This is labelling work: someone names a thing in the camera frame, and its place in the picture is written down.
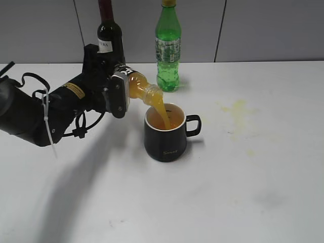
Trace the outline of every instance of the mug rim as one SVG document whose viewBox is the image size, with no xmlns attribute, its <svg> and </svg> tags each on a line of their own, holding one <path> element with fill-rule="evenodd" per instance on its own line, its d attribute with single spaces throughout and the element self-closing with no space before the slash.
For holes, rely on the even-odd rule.
<svg viewBox="0 0 324 243">
<path fill-rule="evenodd" d="M 156 131 L 158 131 L 158 132 L 171 132 L 171 131 L 177 130 L 177 129 L 179 129 L 180 127 L 182 127 L 182 126 L 185 124 L 185 122 L 186 122 L 186 117 L 187 117 L 187 116 L 186 116 L 186 113 L 184 112 L 184 110 L 181 109 L 181 107 L 179 107 L 178 105 L 176 105 L 176 104 L 174 104 L 174 103 L 164 103 L 164 105 L 174 105 L 174 106 L 178 107 L 178 108 L 183 112 L 183 121 L 182 121 L 182 123 L 181 123 L 180 125 L 178 125 L 176 128 L 170 129 L 170 130 L 161 130 L 161 129 L 157 129 L 157 128 L 153 127 L 153 126 L 148 122 L 148 120 L 147 120 L 147 113 L 148 113 L 148 111 L 149 111 L 150 109 L 155 109 L 153 106 L 151 106 L 150 108 L 148 108 L 147 111 L 146 111 L 146 113 L 145 113 L 145 123 L 146 123 L 150 128 L 152 128 L 153 130 L 156 130 Z"/>
</svg>

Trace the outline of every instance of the green plastic bottle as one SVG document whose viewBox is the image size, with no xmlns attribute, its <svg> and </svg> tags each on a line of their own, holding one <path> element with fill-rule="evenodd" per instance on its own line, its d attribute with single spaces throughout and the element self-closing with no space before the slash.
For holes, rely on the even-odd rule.
<svg viewBox="0 0 324 243">
<path fill-rule="evenodd" d="M 175 11 L 176 0 L 162 0 L 162 13 L 155 29 L 157 84 L 172 92 L 179 87 L 181 26 Z"/>
</svg>

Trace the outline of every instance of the yellow warning label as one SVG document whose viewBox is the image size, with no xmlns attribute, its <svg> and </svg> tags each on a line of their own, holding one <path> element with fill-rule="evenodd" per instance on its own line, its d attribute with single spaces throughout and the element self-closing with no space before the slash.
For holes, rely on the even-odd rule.
<svg viewBox="0 0 324 243">
<path fill-rule="evenodd" d="M 82 99 L 86 94 L 83 92 L 83 90 L 75 84 L 72 83 L 66 83 L 63 85 L 63 87 L 67 87 L 69 90 L 71 90 L 79 99 Z"/>
</svg>

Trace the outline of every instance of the white cable tie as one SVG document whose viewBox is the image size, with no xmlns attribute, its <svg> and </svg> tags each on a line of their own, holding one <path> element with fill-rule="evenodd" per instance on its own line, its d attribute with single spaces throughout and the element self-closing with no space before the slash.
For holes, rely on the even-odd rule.
<svg viewBox="0 0 324 243">
<path fill-rule="evenodd" d="M 46 104 L 44 103 L 44 94 L 42 94 L 42 105 L 43 105 L 43 108 L 44 108 L 44 121 L 45 121 L 47 134 L 49 136 L 49 140 L 50 140 L 50 143 L 51 143 L 51 147 L 52 147 L 54 156 L 55 156 L 56 159 L 58 159 L 58 155 L 57 155 L 57 152 L 56 152 L 56 148 L 55 148 L 55 145 L 54 145 L 54 142 L 53 142 L 53 138 L 52 138 L 51 130 L 50 130 L 50 126 L 49 126 L 49 117 L 48 117 L 48 114 L 49 114 L 49 91 L 48 91 L 47 88 L 45 88 L 44 91 L 46 92 Z"/>
</svg>

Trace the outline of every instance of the mug handle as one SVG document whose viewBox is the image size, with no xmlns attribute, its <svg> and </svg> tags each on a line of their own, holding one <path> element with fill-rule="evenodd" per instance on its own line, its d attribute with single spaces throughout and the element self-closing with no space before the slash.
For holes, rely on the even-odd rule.
<svg viewBox="0 0 324 243">
<path fill-rule="evenodd" d="M 188 115 L 187 119 L 186 119 L 186 122 L 191 122 L 192 120 L 197 120 L 198 121 L 198 127 L 193 131 L 187 131 L 187 126 L 186 126 L 186 135 L 187 135 L 187 137 L 196 136 L 201 131 L 201 120 L 200 120 L 199 115 Z"/>
</svg>

